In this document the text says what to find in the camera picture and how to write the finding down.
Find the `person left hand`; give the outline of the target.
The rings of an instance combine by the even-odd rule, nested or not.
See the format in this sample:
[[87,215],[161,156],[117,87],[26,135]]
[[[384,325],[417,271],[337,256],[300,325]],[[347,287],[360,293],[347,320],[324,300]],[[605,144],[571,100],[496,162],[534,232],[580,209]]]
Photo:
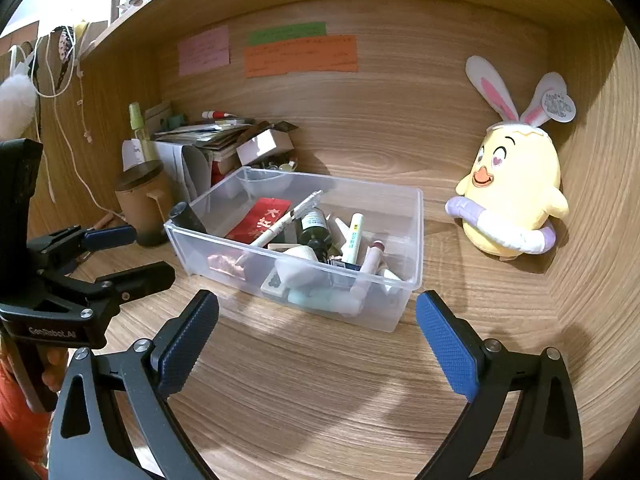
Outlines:
[[[17,380],[17,374],[14,372],[12,358],[9,354],[8,346],[4,340],[1,341],[1,362],[2,366],[14,380]],[[46,362],[41,374],[42,382],[54,393],[59,393],[64,382],[67,363],[68,350],[60,347],[46,348]]]

